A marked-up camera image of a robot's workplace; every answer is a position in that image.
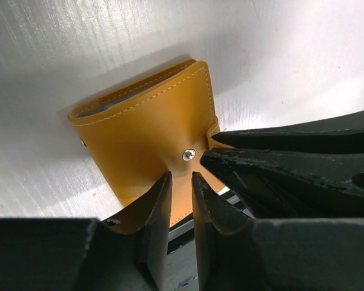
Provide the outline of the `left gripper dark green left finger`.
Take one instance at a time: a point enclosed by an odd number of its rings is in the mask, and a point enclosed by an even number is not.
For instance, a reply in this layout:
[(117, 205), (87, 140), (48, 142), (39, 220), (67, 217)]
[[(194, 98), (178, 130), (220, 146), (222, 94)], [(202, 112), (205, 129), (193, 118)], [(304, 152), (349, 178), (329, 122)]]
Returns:
[(162, 290), (172, 175), (111, 217), (0, 218), (0, 290)]

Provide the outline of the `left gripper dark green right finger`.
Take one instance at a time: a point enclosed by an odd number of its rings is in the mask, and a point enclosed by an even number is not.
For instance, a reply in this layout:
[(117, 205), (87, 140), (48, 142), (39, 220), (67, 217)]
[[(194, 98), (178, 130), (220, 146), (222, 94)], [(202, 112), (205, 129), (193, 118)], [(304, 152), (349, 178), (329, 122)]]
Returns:
[(200, 290), (364, 290), (364, 218), (251, 219), (191, 183)]

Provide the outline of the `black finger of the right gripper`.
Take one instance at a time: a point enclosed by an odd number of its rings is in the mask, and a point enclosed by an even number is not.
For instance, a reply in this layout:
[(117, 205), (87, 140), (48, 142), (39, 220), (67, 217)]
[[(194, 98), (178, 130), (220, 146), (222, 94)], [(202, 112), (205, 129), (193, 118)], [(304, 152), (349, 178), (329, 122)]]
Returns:
[(200, 163), (256, 218), (364, 218), (364, 153), (213, 148)]
[(220, 132), (213, 139), (239, 149), (364, 153), (364, 111), (283, 127)]

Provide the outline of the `yellow leather card holder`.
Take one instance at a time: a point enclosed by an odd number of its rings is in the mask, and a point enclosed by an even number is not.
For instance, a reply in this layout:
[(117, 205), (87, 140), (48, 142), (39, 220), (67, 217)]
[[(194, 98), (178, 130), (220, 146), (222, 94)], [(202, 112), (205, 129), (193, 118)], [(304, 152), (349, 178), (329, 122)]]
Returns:
[(193, 172), (217, 192), (223, 184), (200, 164), (219, 147), (208, 64), (193, 58), (87, 101), (69, 114), (91, 157), (122, 205), (165, 173), (173, 178), (170, 226), (192, 214)]

